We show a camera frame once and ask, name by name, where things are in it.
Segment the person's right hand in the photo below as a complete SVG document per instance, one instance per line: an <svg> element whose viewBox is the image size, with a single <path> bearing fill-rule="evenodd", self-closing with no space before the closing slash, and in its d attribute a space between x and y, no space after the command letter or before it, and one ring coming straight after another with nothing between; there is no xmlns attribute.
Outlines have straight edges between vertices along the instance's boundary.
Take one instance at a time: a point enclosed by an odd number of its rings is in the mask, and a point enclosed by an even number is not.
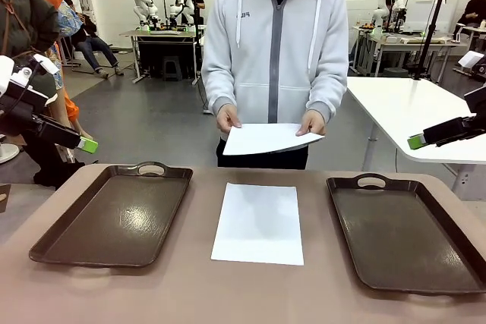
<svg viewBox="0 0 486 324"><path fill-rule="evenodd" d="M217 113L216 123L224 134L228 134L233 127L240 128L241 122L238 119L236 107L232 104L222 106Z"/></svg>

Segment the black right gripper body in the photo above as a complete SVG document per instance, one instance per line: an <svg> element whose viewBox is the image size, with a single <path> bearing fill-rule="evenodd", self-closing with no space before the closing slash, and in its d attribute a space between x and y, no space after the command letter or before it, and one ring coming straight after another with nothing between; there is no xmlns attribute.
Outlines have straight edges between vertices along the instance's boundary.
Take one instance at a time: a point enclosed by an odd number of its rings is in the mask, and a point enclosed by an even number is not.
<svg viewBox="0 0 486 324"><path fill-rule="evenodd" d="M485 134L486 131L486 113L484 109L479 109L472 120L473 134L475 137Z"/></svg>

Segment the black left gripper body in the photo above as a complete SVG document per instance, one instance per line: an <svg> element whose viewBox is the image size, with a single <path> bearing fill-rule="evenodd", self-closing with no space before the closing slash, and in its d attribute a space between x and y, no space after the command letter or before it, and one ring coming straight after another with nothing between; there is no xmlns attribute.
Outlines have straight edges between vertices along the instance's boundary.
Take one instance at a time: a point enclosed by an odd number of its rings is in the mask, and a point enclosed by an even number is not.
<svg viewBox="0 0 486 324"><path fill-rule="evenodd" d="M8 87L1 96L1 134L18 135L24 131L39 131L48 97L35 90L23 87Z"/></svg>

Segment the person's left hand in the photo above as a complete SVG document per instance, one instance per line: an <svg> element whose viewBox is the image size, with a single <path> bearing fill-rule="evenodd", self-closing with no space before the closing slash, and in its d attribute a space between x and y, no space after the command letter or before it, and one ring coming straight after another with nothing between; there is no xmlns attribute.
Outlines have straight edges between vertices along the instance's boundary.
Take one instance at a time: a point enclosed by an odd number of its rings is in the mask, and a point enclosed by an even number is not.
<svg viewBox="0 0 486 324"><path fill-rule="evenodd" d="M308 110L304 113L301 126L296 132L298 137L312 133L324 136L326 134L326 122L321 113L315 110Z"/></svg>

